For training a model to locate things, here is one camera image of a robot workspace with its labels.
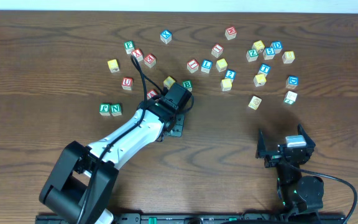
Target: alphabet block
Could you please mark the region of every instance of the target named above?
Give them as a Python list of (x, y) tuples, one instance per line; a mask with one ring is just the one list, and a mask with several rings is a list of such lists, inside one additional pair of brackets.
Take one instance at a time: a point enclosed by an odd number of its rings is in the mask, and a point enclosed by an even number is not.
[(283, 54), (283, 62), (284, 63), (292, 63), (295, 60), (295, 54), (293, 51), (291, 52), (284, 52)]
[(251, 101), (249, 102), (248, 106), (254, 110), (258, 109), (262, 99), (256, 96), (253, 96)]
[(132, 53), (131, 53), (133, 56), (135, 56), (136, 60), (138, 62), (140, 62), (141, 60), (143, 60), (143, 54), (142, 52), (140, 51), (140, 49), (136, 49), (134, 50)]
[(175, 82), (176, 81), (172, 77), (168, 77), (164, 80), (164, 86), (170, 89)]
[(231, 80), (230, 79), (223, 79), (221, 81), (221, 88), (222, 88), (222, 91), (229, 91), (231, 90)]
[(210, 60), (204, 60), (203, 64), (201, 65), (201, 71), (205, 73), (209, 73), (212, 68), (212, 61)]
[(253, 62), (258, 59), (258, 52), (254, 49), (247, 51), (248, 62)]
[(183, 81), (181, 84), (182, 84), (183, 87), (185, 87), (188, 91), (192, 91), (192, 90), (193, 90), (193, 84), (191, 84), (191, 81), (190, 81), (190, 80)]
[(254, 77), (255, 86), (262, 86), (266, 83), (265, 74), (259, 74)]
[(221, 56), (221, 54), (223, 53), (223, 47), (220, 46), (219, 44), (216, 44), (213, 48), (212, 48), (212, 52), (211, 54), (214, 55), (215, 57), (219, 57)]
[(148, 93), (147, 93), (147, 99), (150, 99), (151, 97), (157, 95), (157, 92), (155, 90), (150, 90)]
[(196, 61), (196, 59), (191, 59), (189, 62), (187, 62), (187, 69), (191, 72), (191, 73), (195, 73), (198, 70), (198, 62)]
[(122, 115), (121, 106), (119, 105), (119, 103), (115, 105), (111, 105), (111, 115), (113, 116)]
[(274, 49), (273, 47), (266, 47), (264, 50), (264, 59), (265, 60), (270, 60), (274, 58)]
[(216, 62), (216, 68), (218, 69), (219, 72), (221, 71), (225, 71), (227, 69), (227, 62), (224, 58), (222, 58), (221, 60), (218, 60)]
[(110, 105), (107, 103), (100, 104), (99, 112), (103, 116), (110, 116)]
[(259, 75), (259, 74), (265, 74), (265, 77), (266, 77), (266, 76), (269, 74), (270, 69), (271, 69), (270, 66), (268, 66), (268, 65), (266, 65), (266, 64), (262, 64), (262, 65), (260, 66), (258, 75)]
[(236, 77), (236, 72), (233, 70), (227, 70), (226, 75), (224, 76), (224, 78), (230, 79), (231, 82), (234, 81), (235, 77)]
[(107, 62), (107, 64), (109, 65), (109, 69), (111, 73), (119, 71), (117, 59), (110, 60)]
[(148, 54), (146, 58), (144, 58), (144, 63), (151, 68), (157, 63), (157, 60), (152, 54)]
[(294, 102), (296, 100), (296, 96), (298, 96), (297, 93), (294, 93), (292, 91), (288, 91), (288, 93), (284, 97), (284, 103), (294, 104)]
[(287, 82), (285, 84), (285, 87), (293, 90), (298, 86), (298, 81), (299, 81), (298, 77), (289, 76), (287, 78)]
[(256, 52), (260, 54), (264, 51), (265, 45), (261, 40), (258, 40), (252, 45), (252, 49), (256, 50)]
[(162, 33), (160, 35), (160, 39), (162, 42), (167, 44), (172, 40), (172, 33), (169, 32), (168, 30), (164, 30), (164, 31), (162, 31)]
[(124, 47), (125, 47), (125, 51), (127, 52), (127, 54), (132, 53), (135, 50), (135, 44), (133, 41), (127, 41), (124, 43)]
[(134, 84), (134, 81), (133, 79), (131, 78), (124, 78), (122, 79), (122, 88), (125, 89), (125, 90), (132, 90), (132, 86)]
[(228, 40), (231, 40), (231, 39), (234, 39), (236, 38), (236, 35), (237, 35), (237, 31), (234, 27), (229, 27), (226, 29), (224, 35), (226, 36), (226, 38)]
[(273, 47), (274, 49), (274, 53), (278, 54), (281, 52), (281, 50), (283, 49), (283, 45), (281, 44), (280, 41), (275, 41), (273, 42), (270, 47)]

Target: wooden surface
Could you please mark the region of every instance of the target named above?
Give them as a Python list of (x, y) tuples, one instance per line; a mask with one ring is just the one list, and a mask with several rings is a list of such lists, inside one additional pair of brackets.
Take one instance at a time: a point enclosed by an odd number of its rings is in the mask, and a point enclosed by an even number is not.
[[(231, 25), (238, 34), (228, 41), (224, 29)], [(159, 37), (164, 29), (173, 32), (168, 45)], [(274, 146), (296, 134), (298, 123), (317, 145), (304, 168), (358, 190), (358, 15), (0, 11), (0, 223), (33, 223), (50, 212), (38, 196), (62, 149), (73, 140), (99, 140), (133, 115), (142, 85), (127, 40), (156, 56), (154, 68), (142, 63), (155, 82), (191, 79), (195, 105), (182, 138), (149, 144), (121, 169), (113, 211), (277, 210), (275, 170), (254, 157), (257, 130)], [(265, 61), (246, 60), (256, 40), (280, 40), (296, 55), (288, 65), (282, 54), (266, 61), (272, 71), (258, 88), (252, 80)], [(220, 90), (215, 43), (237, 72), (229, 92)], [(114, 58), (121, 71), (111, 74), (107, 61)], [(211, 73), (191, 74), (192, 58), (212, 60)], [(283, 104), (288, 75), (300, 78), (291, 106)], [(121, 88), (123, 77), (134, 79), (132, 92)], [(247, 108), (252, 95), (262, 98), (257, 111)], [(102, 102), (121, 103), (123, 115), (102, 117)], [(351, 190), (324, 181), (323, 210), (347, 213)], [(358, 206), (350, 222), (358, 223)]]

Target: white wall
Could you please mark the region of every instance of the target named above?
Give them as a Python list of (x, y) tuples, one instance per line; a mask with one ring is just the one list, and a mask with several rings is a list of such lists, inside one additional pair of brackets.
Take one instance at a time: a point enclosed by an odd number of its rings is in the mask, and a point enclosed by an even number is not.
[(0, 0), (0, 10), (358, 13), (358, 0)]

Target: cube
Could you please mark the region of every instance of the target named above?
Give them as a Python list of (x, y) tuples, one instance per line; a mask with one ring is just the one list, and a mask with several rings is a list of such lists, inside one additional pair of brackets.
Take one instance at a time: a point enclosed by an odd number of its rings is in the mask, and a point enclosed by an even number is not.
[(121, 106), (119, 105), (119, 103), (116, 103), (115, 105), (111, 105), (111, 115), (113, 116), (122, 115)]
[(201, 65), (201, 71), (205, 73), (209, 73), (212, 68), (212, 61), (210, 60), (204, 60), (203, 64)]
[(236, 72), (233, 70), (227, 70), (226, 75), (224, 76), (224, 78), (230, 79), (231, 82), (234, 81), (235, 77), (236, 77)]
[(218, 60), (216, 62), (216, 68), (218, 69), (219, 72), (221, 71), (225, 71), (227, 69), (227, 62), (224, 58), (222, 58), (221, 60)]
[(289, 76), (287, 78), (287, 82), (285, 84), (285, 87), (293, 90), (298, 86), (298, 81), (299, 81), (298, 77)]
[(103, 116), (110, 116), (110, 105), (107, 103), (100, 104), (99, 112)]
[(182, 84), (183, 87), (185, 87), (188, 91), (192, 91), (192, 90), (193, 90), (193, 84), (191, 84), (191, 81), (190, 81), (190, 80), (183, 81), (181, 84)]
[(247, 60), (248, 62), (253, 62), (254, 60), (258, 59), (258, 52), (256, 50), (249, 50), (247, 51)]
[(254, 110), (258, 109), (260, 103), (262, 102), (262, 99), (257, 97), (257, 96), (253, 96), (251, 101), (249, 102), (248, 106)]
[(273, 42), (273, 43), (270, 45), (270, 47), (273, 47), (275, 54), (280, 53), (281, 50), (283, 49), (283, 45), (281, 44), (280, 41), (275, 41), (275, 42)]
[(132, 86), (134, 84), (134, 81), (133, 79), (131, 78), (124, 78), (122, 79), (122, 88), (125, 89), (125, 90), (132, 90)]
[(266, 76), (269, 74), (270, 69), (271, 69), (270, 66), (268, 66), (268, 65), (266, 65), (266, 64), (262, 64), (262, 65), (260, 66), (258, 75), (259, 75), (259, 74), (265, 74), (265, 77), (266, 77)]
[(262, 86), (266, 83), (265, 74), (259, 74), (254, 77), (255, 86)]
[(221, 88), (222, 88), (222, 91), (228, 91), (228, 90), (231, 90), (231, 80), (230, 79), (223, 79), (221, 81)]
[(270, 60), (274, 58), (274, 49), (273, 47), (266, 47), (264, 50), (264, 59), (265, 60)]
[(284, 103), (294, 104), (294, 102), (296, 100), (296, 96), (298, 96), (297, 93), (294, 93), (292, 91), (288, 91), (288, 93), (284, 97)]
[(150, 99), (151, 97), (157, 95), (157, 92), (155, 90), (150, 90), (148, 93), (147, 93), (147, 99)]
[(176, 81), (172, 78), (172, 77), (168, 77), (167, 79), (164, 80), (164, 86), (167, 87), (168, 89), (171, 88), (171, 86), (175, 83)]
[(136, 49), (131, 53), (138, 62), (140, 62), (141, 60), (143, 60), (143, 54), (140, 51), (140, 49)]
[(264, 51), (265, 45), (261, 40), (258, 40), (252, 45), (252, 49), (256, 50), (256, 52), (260, 54)]
[(148, 54), (146, 58), (144, 58), (144, 63), (151, 68), (157, 63), (157, 60), (152, 54)]
[(127, 41), (124, 43), (124, 47), (125, 47), (125, 51), (127, 52), (127, 54), (132, 53), (135, 50), (135, 44), (133, 41)]
[(198, 70), (198, 62), (196, 59), (191, 59), (189, 62), (187, 62), (187, 69), (190, 71), (190, 73), (195, 73)]
[(212, 52), (211, 54), (214, 55), (215, 57), (219, 57), (221, 56), (221, 54), (223, 53), (223, 47), (220, 46), (219, 44), (216, 44), (213, 48), (212, 48)]
[(110, 60), (107, 62), (107, 64), (109, 65), (111, 73), (119, 71), (117, 59)]
[(226, 36), (226, 38), (228, 40), (231, 40), (231, 39), (234, 39), (236, 38), (236, 35), (237, 35), (237, 31), (234, 27), (229, 27), (226, 29), (224, 35)]
[(284, 63), (292, 63), (295, 60), (295, 54), (291, 52), (284, 52), (283, 54), (283, 62)]
[(164, 30), (164, 31), (162, 31), (162, 33), (160, 35), (160, 39), (162, 42), (167, 44), (172, 40), (172, 33), (169, 32), (169, 30)]

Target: wooden table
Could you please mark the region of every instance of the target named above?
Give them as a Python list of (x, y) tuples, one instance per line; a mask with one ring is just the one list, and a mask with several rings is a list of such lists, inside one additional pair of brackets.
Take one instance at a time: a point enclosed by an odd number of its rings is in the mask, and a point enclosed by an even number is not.
[[(238, 34), (228, 41), (231, 25)], [(159, 37), (164, 29), (173, 32), (167, 45)], [(127, 40), (156, 56), (156, 66), (142, 68), (159, 85), (167, 76), (191, 79), (195, 105), (182, 138), (149, 144), (121, 169), (113, 211), (277, 210), (276, 172), (254, 157), (257, 130), (274, 146), (296, 134), (298, 123), (317, 144), (303, 167), (358, 190), (358, 15), (0, 11), (0, 223), (33, 223), (50, 212), (38, 196), (62, 149), (99, 140), (132, 117), (143, 96)], [(295, 61), (283, 64), (280, 54), (247, 62), (256, 40), (280, 40)], [(229, 92), (220, 89), (215, 43), (237, 72)], [(111, 74), (107, 61), (114, 58), (121, 71)], [(211, 73), (191, 74), (192, 58), (212, 60)], [(255, 87), (264, 62), (272, 71)], [(289, 75), (300, 78), (294, 105), (283, 104)], [(134, 79), (133, 91), (122, 89), (123, 77)], [(247, 107), (252, 95), (262, 98), (257, 111)], [(101, 116), (106, 101), (121, 103), (123, 115)], [(351, 190), (324, 181), (323, 211), (347, 213)], [(358, 223), (358, 206), (351, 223)]]

